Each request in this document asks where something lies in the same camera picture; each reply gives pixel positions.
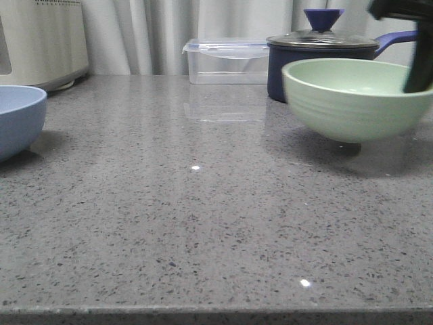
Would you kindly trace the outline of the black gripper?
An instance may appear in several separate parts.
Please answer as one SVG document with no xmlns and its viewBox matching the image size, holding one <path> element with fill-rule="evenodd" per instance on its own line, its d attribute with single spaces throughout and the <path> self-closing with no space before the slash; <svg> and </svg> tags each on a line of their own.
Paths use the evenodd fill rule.
<svg viewBox="0 0 433 325">
<path fill-rule="evenodd" d="M 394 18 L 417 23 L 415 53 L 403 91 L 417 93 L 432 84 L 432 1 L 375 0 L 367 10 L 376 20 Z"/>
</svg>

